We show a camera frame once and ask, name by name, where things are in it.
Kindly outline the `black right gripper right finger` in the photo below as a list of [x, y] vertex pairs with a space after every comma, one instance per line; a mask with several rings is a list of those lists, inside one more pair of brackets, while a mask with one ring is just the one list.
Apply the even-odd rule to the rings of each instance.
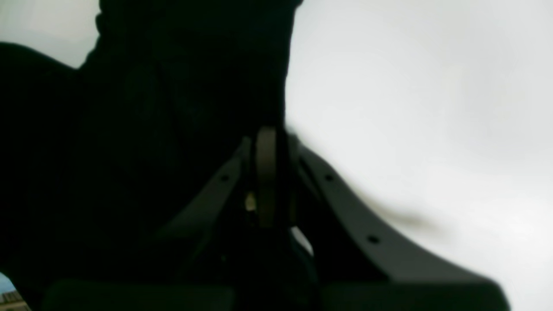
[[296, 136], [288, 142], [294, 220], [312, 247], [318, 311], [510, 310], [496, 282], [409, 240]]

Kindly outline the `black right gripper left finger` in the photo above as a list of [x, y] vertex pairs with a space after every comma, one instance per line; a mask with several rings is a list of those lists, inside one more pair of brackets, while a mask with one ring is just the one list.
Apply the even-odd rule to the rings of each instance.
[[197, 238], [209, 233], [225, 209], [254, 206], [273, 219], [277, 206], [278, 131], [263, 127], [243, 138], [233, 155], [202, 190], [156, 234], [157, 240]]

